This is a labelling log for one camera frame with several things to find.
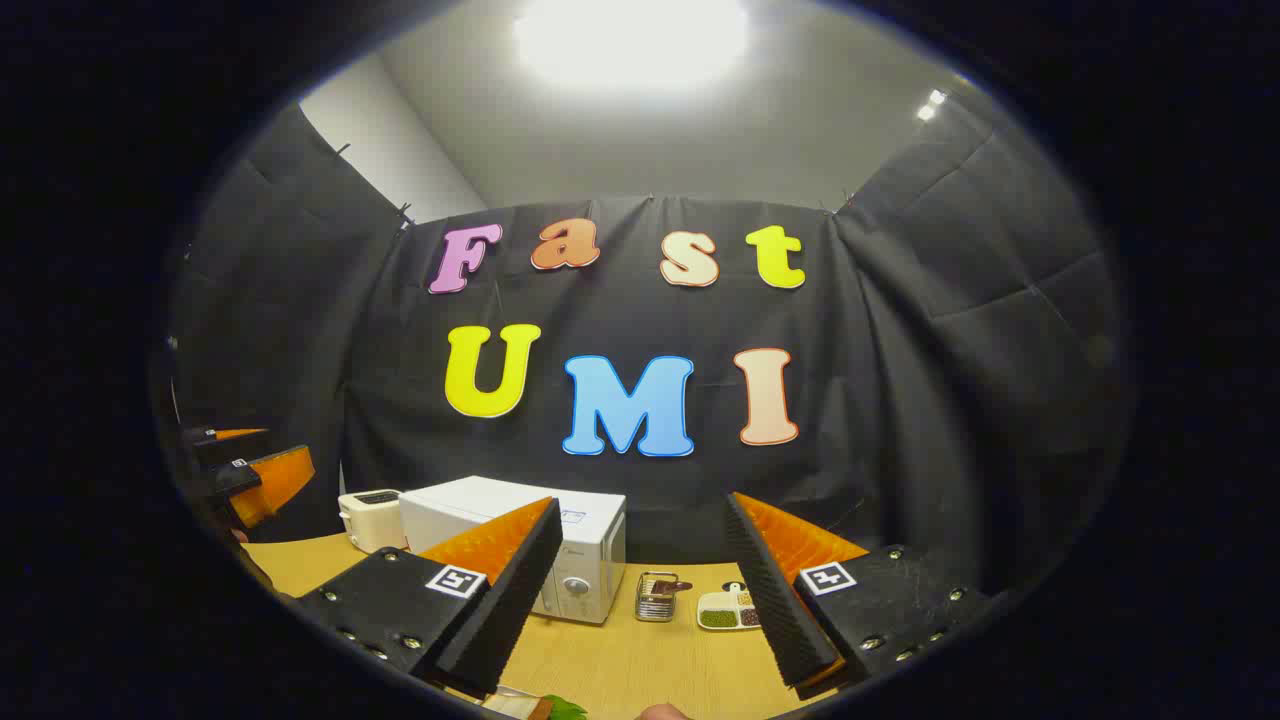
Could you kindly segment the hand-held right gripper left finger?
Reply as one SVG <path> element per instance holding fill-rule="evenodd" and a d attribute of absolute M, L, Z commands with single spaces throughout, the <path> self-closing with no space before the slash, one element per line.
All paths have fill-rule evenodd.
<path fill-rule="evenodd" d="M 497 691 L 562 543 L 543 497 L 421 552 L 385 547 L 297 598 L 384 666 L 475 698 Z"/>

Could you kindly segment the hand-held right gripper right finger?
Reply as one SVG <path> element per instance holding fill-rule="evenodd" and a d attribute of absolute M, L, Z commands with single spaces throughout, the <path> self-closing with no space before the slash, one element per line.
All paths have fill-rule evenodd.
<path fill-rule="evenodd" d="M 731 492 L 726 533 L 783 683 L 828 691 L 896 673 L 987 614 L 989 594 L 933 553 L 865 550 Z"/>

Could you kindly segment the white microwave oven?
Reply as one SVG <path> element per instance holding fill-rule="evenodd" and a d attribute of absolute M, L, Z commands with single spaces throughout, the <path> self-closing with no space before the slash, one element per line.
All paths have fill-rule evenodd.
<path fill-rule="evenodd" d="M 543 497 L 559 501 L 562 543 L 534 612 L 603 624 L 625 574 L 626 498 L 466 477 L 399 496 L 408 547 L 415 553 Z"/>

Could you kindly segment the white divided dish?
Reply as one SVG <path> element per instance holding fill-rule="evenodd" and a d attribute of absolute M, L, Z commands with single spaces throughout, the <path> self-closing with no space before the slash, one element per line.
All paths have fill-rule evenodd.
<path fill-rule="evenodd" d="M 701 594 L 695 620 L 708 632 L 745 632 L 762 626 L 756 606 L 742 582 L 728 582 L 721 591 Z"/>

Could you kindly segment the white toaster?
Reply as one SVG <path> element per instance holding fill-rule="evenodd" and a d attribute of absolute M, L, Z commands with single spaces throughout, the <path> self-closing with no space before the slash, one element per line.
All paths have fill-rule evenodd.
<path fill-rule="evenodd" d="M 399 498 L 401 492 L 397 489 L 375 489 L 338 497 L 339 519 L 353 547 L 365 553 L 410 547 Z"/>

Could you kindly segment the metal utensil holder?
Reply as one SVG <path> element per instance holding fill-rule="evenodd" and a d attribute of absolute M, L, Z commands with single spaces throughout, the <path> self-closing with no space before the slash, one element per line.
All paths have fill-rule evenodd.
<path fill-rule="evenodd" d="M 675 616 L 675 601 L 673 598 L 652 598 L 646 597 L 644 593 L 646 584 L 646 574 L 654 571 L 641 571 L 637 579 L 635 603 L 634 603 L 634 616 L 641 623 L 669 623 Z M 657 571 L 657 573 L 672 573 L 672 571 Z"/>

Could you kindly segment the black backdrop cloth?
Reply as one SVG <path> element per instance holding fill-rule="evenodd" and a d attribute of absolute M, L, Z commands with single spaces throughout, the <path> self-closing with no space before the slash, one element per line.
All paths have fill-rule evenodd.
<path fill-rule="evenodd" d="M 635 562 L 728 562 L 740 491 L 964 583 L 1039 577 L 1132 415 L 1103 238 L 1001 108 L 954 94 L 828 214 L 612 197 L 403 227 L 289 110 L 174 256 L 154 370 L 187 427 L 264 428 L 342 489 L 489 477 L 622 495 Z"/>

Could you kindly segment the large ceiling light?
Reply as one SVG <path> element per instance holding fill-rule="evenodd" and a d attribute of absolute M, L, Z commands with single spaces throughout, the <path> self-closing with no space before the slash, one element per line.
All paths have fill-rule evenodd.
<path fill-rule="evenodd" d="M 675 91 L 739 63 L 749 26 L 739 0 L 532 0 L 513 36 L 521 63 L 549 83 Z"/>

